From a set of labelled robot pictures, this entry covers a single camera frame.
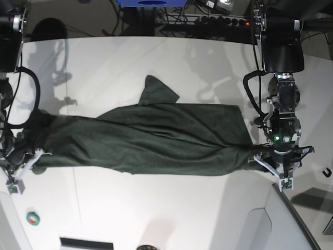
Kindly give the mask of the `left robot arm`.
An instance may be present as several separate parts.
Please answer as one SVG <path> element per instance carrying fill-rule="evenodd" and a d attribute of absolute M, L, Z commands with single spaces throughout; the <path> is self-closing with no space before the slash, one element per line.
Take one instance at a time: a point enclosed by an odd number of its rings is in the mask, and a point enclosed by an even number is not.
<path fill-rule="evenodd" d="M 314 152 L 300 147 L 301 125 L 296 117 L 300 101 L 294 74 L 304 70 L 301 33 L 332 31 L 331 18 L 316 14 L 332 6 L 332 1 L 252 1 L 251 38 L 257 69 L 244 76 L 243 85 L 258 113 L 255 124 L 263 130 L 267 145 L 250 157 L 278 178 L 281 190 L 293 188 L 294 172 L 302 159 Z M 268 112 L 263 112 L 249 88 L 249 80 L 272 74 L 268 85 Z"/>

